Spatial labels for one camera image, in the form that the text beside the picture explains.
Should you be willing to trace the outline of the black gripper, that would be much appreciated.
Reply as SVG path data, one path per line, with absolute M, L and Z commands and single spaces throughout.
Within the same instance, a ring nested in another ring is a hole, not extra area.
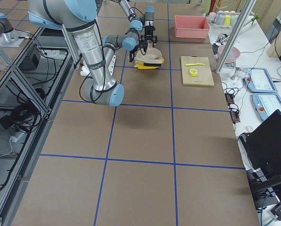
M 144 45 L 146 43 L 151 43 L 155 45 L 157 43 L 157 35 L 154 35 L 155 27 L 154 25 L 145 25 L 144 26 L 145 34 L 141 35 L 140 43 Z
M 146 54 L 146 41 L 141 40 L 140 43 L 134 47 L 134 49 L 132 51 L 129 52 L 129 61 L 133 62 L 135 59 L 135 55 L 138 51 L 140 51 L 141 55 L 145 55 Z

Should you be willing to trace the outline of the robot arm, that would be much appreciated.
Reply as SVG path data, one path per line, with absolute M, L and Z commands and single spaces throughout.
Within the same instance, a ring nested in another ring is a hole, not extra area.
M 143 13 L 136 7 L 131 7 L 128 0 L 119 0 L 118 4 L 128 17 L 131 28 L 140 31 L 139 35 L 141 42 L 149 42 L 154 47 L 154 45 L 158 42 L 157 35 L 154 35 L 155 8 L 153 6 L 147 6 L 145 8 L 145 12 Z
M 119 106 L 124 98 L 124 87 L 118 84 L 108 69 L 117 48 L 133 51 L 140 44 L 140 35 L 147 21 L 154 18 L 154 7 L 147 7 L 138 18 L 126 0 L 119 5 L 130 22 L 123 35 L 101 37 L 97 24 L 95 0 L 30 0 L 28 14 L 32 23 L 54 30 L 65 28 L 75 39 L 89 69 L 85 80 L 85 98 L 95 104 Z

